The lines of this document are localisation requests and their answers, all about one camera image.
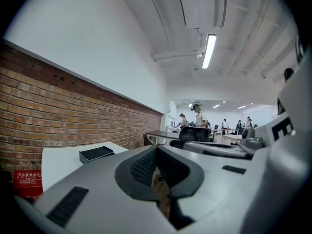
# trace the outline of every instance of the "fluorescent light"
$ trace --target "fluorescent light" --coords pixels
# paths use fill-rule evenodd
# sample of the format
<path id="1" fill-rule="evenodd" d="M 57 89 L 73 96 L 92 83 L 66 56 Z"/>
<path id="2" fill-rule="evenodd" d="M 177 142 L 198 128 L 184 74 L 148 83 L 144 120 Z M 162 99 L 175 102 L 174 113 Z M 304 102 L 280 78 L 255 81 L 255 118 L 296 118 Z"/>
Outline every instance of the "fluorescent light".
<path id="1" fill-rule="evenodd" d="M 216 35 L 208 35 L 208 43 L 206 47 L 206 53 L 204 57 L 204 62 L 202 68 L 206 69 L 209 66 L 211 56 L 215 48 Z"/>

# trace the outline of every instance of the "black box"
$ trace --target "black box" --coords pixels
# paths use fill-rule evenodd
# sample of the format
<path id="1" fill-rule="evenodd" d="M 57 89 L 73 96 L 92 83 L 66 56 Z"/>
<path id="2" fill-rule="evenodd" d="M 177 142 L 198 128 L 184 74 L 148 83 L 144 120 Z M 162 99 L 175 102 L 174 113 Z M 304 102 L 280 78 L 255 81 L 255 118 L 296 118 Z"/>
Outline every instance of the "black box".
<path id="1" fill-rule="evenodd" d="M 90 149 L 86 151 L 79 152 L 79 159 L 82 164 L 88 163 L 92 160 L 106 157 L 109 155 L 115 154 L 112 149 L 107 148 L 106 146 L 98 147 L 95 149 Z"/>

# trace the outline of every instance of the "white ceiling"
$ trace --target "white ceiling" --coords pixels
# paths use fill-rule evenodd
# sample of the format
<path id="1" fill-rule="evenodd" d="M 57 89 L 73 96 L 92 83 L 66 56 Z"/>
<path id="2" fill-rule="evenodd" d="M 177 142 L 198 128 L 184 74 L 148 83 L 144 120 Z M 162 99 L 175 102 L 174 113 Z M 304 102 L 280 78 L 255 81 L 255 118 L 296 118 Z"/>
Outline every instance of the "white ceiling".
<path id="1" fill-rule="evenodd" d="M 125 1 L 169 82 L 227 76 L 279 83 L 285 68 L 297 67 L 295 25 L 278 0 Z M 207 33 L 216 34 L 217 41 L 203 70 L 204 56 L 196 55 L 205 48 Z"/>
<path id="2" fill-rule="evenodd" d="M 211 110 L 226 110 L 226 111 L 243 111 L 249 108 L 259 106 L 257 104 L 251 104 L 247 101 L 226 101 L 223 103 L 221 100 L 176 100 L 176 105 L 179 107 L 188 107 L 190 103 L 199 104 L 202 108 L 211 109 Z"/>

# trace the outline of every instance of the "red fire extinguisher box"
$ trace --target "red fire extinguisher box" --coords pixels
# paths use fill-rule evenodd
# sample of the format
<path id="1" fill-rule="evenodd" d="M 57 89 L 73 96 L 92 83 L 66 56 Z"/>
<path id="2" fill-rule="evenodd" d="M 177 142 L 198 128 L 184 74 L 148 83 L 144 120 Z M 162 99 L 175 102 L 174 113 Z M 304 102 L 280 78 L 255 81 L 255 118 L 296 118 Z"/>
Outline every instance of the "red fire extinguisher box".
<path id="1" fill-rule="evenodd" d="M 13 187 L 20 197 L 35 200 L 43 192 L 41 171 L 14 171 Z"/>

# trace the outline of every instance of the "brick wall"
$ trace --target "brick wall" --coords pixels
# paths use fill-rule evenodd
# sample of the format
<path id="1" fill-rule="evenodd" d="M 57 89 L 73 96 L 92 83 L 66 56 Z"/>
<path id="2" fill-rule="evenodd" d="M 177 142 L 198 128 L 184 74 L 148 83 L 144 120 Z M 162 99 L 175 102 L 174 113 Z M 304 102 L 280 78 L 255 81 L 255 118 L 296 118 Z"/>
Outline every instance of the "brick wall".
<path id="1" fill-rule="evenodd" d="M 127 149 L 139 147 L 143 133 L 159 129 L 160 118 L 158 112 L 22 52 L 8 46 L 0 49 L 0 165 L 4 170 L 41 169 L 44 147 L 104 141 Z"/>

